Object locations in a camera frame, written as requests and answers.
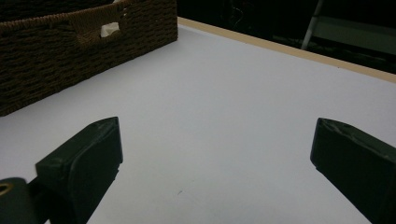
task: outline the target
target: wicker basket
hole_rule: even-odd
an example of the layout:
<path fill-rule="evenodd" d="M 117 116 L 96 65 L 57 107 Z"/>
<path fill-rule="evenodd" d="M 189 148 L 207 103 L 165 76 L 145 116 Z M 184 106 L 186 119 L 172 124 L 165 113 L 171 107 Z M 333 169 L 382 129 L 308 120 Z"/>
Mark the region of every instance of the wicker basket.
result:
<path fill-rule="evenodd" d="M 0 116 L 177 40 L 176 0 L 112 2 L 0 0 Z"/>

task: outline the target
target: white table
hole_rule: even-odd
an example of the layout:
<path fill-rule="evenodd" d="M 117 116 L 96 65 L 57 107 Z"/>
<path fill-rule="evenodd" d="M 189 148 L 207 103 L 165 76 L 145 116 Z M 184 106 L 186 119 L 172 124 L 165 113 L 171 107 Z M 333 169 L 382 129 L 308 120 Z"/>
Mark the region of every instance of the white table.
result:
<path fill-rule="evenodd" d="M 124 163 L 89 223 L 369 223 L 309 160 L 319 117 L 396 146 L 394 79 L 363 70 L 388 80 L 179 25 L 177 42 L 0 118 L 0 178 L 32 180 L 118 116 Z"/>

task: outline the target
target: wooden table edge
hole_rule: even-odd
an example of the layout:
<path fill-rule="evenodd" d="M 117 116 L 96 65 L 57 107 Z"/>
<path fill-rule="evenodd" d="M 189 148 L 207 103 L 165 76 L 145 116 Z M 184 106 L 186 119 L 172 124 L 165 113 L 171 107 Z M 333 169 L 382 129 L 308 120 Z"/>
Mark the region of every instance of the wooden table edge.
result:
<path fill-rule="evenodd" d="M 337 60 L 334 58 L 330 58 L 327 56 L 323 56 L 320 54 L 316 54 L 313 52 L 309 52 L 309 51 L 305 51 L 305 50 L 301 50 L 301 49 L 296 49 L 296 48 L 292 48 L 289 46 L 285 46 L 285 45 L 281 45 L 281 44 L 277 44 L 275 42 L 271 42 L 268 40 L 263 40 L 263 39 L 259 39 L 257 37 L 254 36 L 250 36 L 250 35 L 243 35 L 243 34 L 239 34 L 237 32 L 234 31 L 230 31 L 230 30 L 226 30 L 226 29 L 222 29 L 216 26 L 212 26 L 212 25 L 208 25 L 208 24 L 204 24 L 198 21 L 191 21 L 185 18 L 181 18 L 178 17 L 177 18 L 177 22 L 180 25 L 184 25 L 184 26 L 188 26 L 197 30 L 201 30 L 201 31 L 205 31 L 208 32 L 210 34 L 213 35 L 220 35 L 223 37 L 227 37 L 233 40 L 237 40 L 237 41 L 241 41 L 250 45 L 254 45 L 257 47 L 261 47 L 261 48 L 265 48 L 265 49 L 270 49 L 270 50 L 274 50 L 274 51 L 278 51 L 278 52 L 282 52 L 282 53 L 286 53 L 292 56 L 296 56 L 299 58 L 304 58 L 304 59 L 308 59 L 311 61 L 315 61 L 318 63 L 326 63 L 328 65 L 332 65 L 332 66 L 336 66 L 339 68 L 344 68 L 353 72 L 357 72 L 357 73 L 361 73 L 364 74 L 366 76 L 370 76 L 370 77 L 376 77 L 382 80 L 386 80 L 388 82 L 392 82 L 392 83 L 396 83 L 396 75 L 393 75 L 391 73 L 387 73 L 384 71 L 380 71 L 380 70 L 376 70 L 373 68 L 369 68 L 369 67 L 365 67 L 362 65 L 358 65 L 355 63 L 348 63 L 345 61 L 341 61 L 341 60 Z"/>

